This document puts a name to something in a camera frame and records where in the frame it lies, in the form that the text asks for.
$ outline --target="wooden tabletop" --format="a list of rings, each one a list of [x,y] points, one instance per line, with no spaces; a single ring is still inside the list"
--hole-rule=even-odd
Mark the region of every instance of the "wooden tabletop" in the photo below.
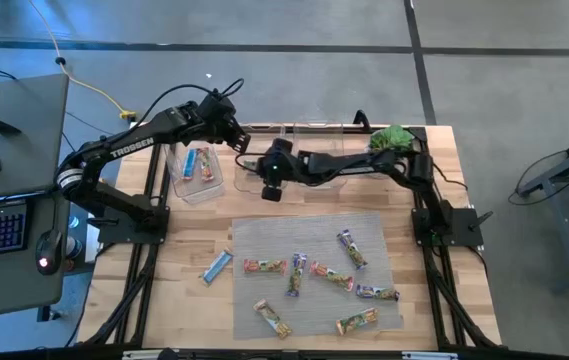
[[[451,180],[464,181],[453,130],[427,126],[428,144],[434,161]],[[249,151],[265,150],[273,135],[254,134]],[[346,154],[360,153],[368,135],[344,135]],[[313,150],[314,143],[304,148]],[[223,171],[225,194],[198,205],[188,205],[169,192],[169,234],[160,247],[151,294],[144,348],[220,349],[315,349],[315,350],[403,350],[436,349],[435,334],[421,250],[415,245],[410,220],[413,197],[392,180],[357,175],[348,178],[339,193],[310,190],[288,184],[280,203],[261,200],[259,195],[239,192],[234,186],[235,153],[217,147]],[[123,158],[117,188],[129,194],[143,193],[151,150]],[[155,192],[162,171],[158,169]],[[468,205],[463,187],[446,183],[436,174],[442,196],[455,207]],[[404,328],[356,331],[350,336],[290,336],[233,340],[232,266],[205,287],[198,276],[224,248],[233,248],[231,223],[235,218],[323,215],[379,211]],[[93,335],[122,297],[132,245],[119,244],[102,255],[96,264],[78,340]],[[451,261],[461,303],[484,333],[496,343],[500,335],[482,263],[466,248],[451,248]],[[144,262],[146,253],[142,254]],[[127,335],[135,326],[138,300],[133,304]],[[442,298],[449,339],[454,339],[450,312]]]

